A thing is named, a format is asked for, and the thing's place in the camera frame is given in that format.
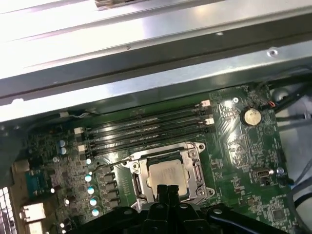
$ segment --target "red wire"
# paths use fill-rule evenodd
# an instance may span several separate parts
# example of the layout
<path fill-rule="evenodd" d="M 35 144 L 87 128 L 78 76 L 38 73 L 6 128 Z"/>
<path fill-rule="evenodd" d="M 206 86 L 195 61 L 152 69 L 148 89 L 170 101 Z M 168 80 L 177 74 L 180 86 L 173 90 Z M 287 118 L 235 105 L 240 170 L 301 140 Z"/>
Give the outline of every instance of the red wire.
<path fill-rule="evenodd" d="M 272 107 L 275 107 L 275 106 L 276 106 L 275 103 L 272 102 L 272 101 L 269 101 L 269 105 L 272 106 Z"/>

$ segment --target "motherboard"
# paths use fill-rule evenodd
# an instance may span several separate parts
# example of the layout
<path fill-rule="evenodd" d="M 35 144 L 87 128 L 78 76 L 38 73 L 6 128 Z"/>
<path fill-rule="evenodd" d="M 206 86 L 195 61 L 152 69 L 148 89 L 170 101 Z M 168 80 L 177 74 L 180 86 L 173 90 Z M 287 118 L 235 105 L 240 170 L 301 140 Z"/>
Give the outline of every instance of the motherboard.
<path fill-rule="evenodd" d="M 37 129 L 29 199 L 49 200 L 48 230 L 63 234 L 118 206 L 140 210 L 158 184 L 177 184 L 181 201 L 223 203 L 291 232 L 270 100 L 266 86 L 249 84 Z"/>

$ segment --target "cpu socket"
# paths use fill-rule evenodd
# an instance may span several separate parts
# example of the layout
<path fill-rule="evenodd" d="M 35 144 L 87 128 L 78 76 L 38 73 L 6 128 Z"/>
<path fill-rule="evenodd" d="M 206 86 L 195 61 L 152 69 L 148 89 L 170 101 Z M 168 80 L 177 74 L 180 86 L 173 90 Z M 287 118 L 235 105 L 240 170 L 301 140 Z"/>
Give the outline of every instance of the cpu socket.
<path fill-rule="evenodd" d="M 130 169 L 136 193 L 133 208 L 155 202 L 157 185 L 178 185 L 181 201 L 198 204 L 215 194 L 206 188 L 199 154 L 205 150 L 203 143 L 183 142 L 136 152 L 129 156 L 124 167 Z"/>

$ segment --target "screw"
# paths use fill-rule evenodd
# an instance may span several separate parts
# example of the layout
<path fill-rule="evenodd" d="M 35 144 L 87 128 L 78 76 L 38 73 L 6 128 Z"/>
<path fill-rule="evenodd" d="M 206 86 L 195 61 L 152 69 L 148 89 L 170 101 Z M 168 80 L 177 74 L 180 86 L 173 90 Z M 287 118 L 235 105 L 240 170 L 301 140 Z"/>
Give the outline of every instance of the screw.
<path fill-rule="evenodd" d="M 237 97 L 234 97 L 233 100 L 232 100 L 234 103 L 238 103 L 239 102 L 239 99 Z"/>
<path fill-rule="evenodd" d="M 267 55 L 269 56 L 269 57 L 277 57 L 277 55 L 278 55 L 278 51 L 275 49 L 275 48 L 271 48 L 271 49 L 269 49 L 268 51 L 267 51 Z"/>
<path fill-rule="evenodd" d="M 136 168 L 138 168 L 138 163 L 134 163 L 134 164 L 132 164 L 132 168 L 135 170 Z"/>
<path fill-rule="evenodd" d="M 182 209 L 186 209 L 186 208 L 188 208 L 188 205 L 185 204 L 185 203 L 181 203 L 181 204 L 180 204 L 180 207 L 181 207 Z"/>
<path fill-rule="evenodd" d="M 276 173 L 278 173 L 278 174 L 284 174 L 284 172 L 285 172 L 285 170 L 284 170 L 284 168 L 282 168 L 282 167 L 278 167 L 277 169 L 276 169 Z"/>
<path fill-rule="evenodd" d="M 125 215 L 131 215 L 132 214 L 132 210 L 128 209 L 126 211 L 123 212 Z"/>
<path fill-rule="evenodd" d="M 198 189 L 197 190 L 197 195 L 203 196 L 205 194 L 205 191 L 203 189 Z"/>
<path fill-rule="evenodd" d="M 214 213 L 219 215 L 219 214 L 222 214 L 222 210 L 220 209 L 214 209 Z"/>
<path fill-rule="evenodd" d="M 197 154 L 196 154 L 195 150 L 191 150 L 189 152 L 189 155 L 190 155 L 190 157 L 195 157 Z"/>

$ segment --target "black cable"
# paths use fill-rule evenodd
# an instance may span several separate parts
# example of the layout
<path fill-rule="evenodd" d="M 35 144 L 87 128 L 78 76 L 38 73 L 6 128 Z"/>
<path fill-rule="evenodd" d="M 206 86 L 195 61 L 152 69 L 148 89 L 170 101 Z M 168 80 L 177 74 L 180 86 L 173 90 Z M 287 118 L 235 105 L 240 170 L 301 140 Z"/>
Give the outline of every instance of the black cable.
<path fill-rule="evenodd" d="M 312 83 L 308 83 L 306 85 L 303 85 L 299 89 L 297 89 L 292 94 L 288 95 L 287 97 L 283 98 L 281 101 L 279 101 L 274 107 L 275 113 L 279 113 L 282 110 L 290 107 L 295 102 L 297 102 L 299 99 L 301 99 L 304 95 L 308 94 L 312 90 Z"/>
<path fill-rule="evenodd" d="M 284 122 L 290 120 L 301 120 L 306 119 L 305 115 L 294 115 L 294 116 L 287 116 L 287 117 L 276 117 L 277 122 Z"/>
<path fill-rule="evenodd" d="M 121 160 L 121 161 L 118 161 L 118 162 L 114 162 L 114 163 L 111 163 L 111 164 L 101 164 L 101 165 L 98 165 L 94 170 L 93 170 L 93 173 L 97 172 L 99 169 L 101 168 L 105 168 L 105 167 L 113 167 L 113 166 L 117 166 L 119 164 L 122 164 L 124 162 L 128 162 L 130 161 L 130 159 L 124 159 L 124 160 Z"/>
<path fill-rule="evenodd" d="M 304 180 L 302 183 L 298 184 L 296 187 L 294 187 L 288 194 L 287 194 L 287 202 L 288 202 L 288 208 L 290 212 L 295 216 L 297 219 L 297 222 L 300 227 L 304 229 L 307 233 L 312 233 L 312 231 L 309 229 L 309 227 L 303 222 L 302 218 L 298 214 L 298 211 L 295 207 L 293 196 L 300 192 L 301 190 L 304 190 L 305 188 L 312 185 L 312 177 L 309 177 L 308 179 Z"/>
<path fill-rule="evenodd" d="M 311 74 L 311 68 L 305 67 L 309 73 L 307 74 L 302 74 L 302 75 L 295 75 L 295 76 L 290 76 L 287 78 L 282 78 L 282 79 L 276 79 L 276 80 L 271 80 L 270 83 L 268 84 L 268 87 L 270 90 L 280 88 L 280 87 L 285 87 L 288 85 L 293 85 L 293 84 L 299 84 L 299 83 L 306 83 L 306 82 L 311 82 L 312 80 L 312 74 Z"/>
<path fill-rule="evenodd" d="M 309 160 L 309 162 L 307 163 L 307 165 L 304 167 L 304 169 L 302 170 L 300 176 L 298 176 L 298 178 L 296 179 L 296 181 L 294 182 L 295 185 L 299 184 L 300 181 L 303 179 L 303 177 L 308 173 L 308 171 L 311 169 L 312 167 L 312 158 Z"/>
<path fill-rule="evenodd" d="M 298 208 L 298 206 L 310 198 L 312 198 L 312 193 L 304 194 L 294 202 L 294 206 Z"/>

